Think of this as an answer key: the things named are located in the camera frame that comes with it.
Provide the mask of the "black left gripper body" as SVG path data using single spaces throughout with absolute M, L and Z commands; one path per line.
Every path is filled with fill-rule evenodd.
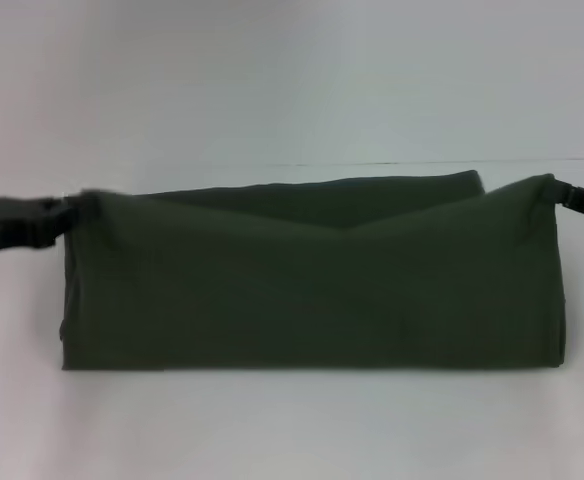
M 78 208 L 67 199 L 0 197 L 0 251 L 46 249 L 78 222 Z

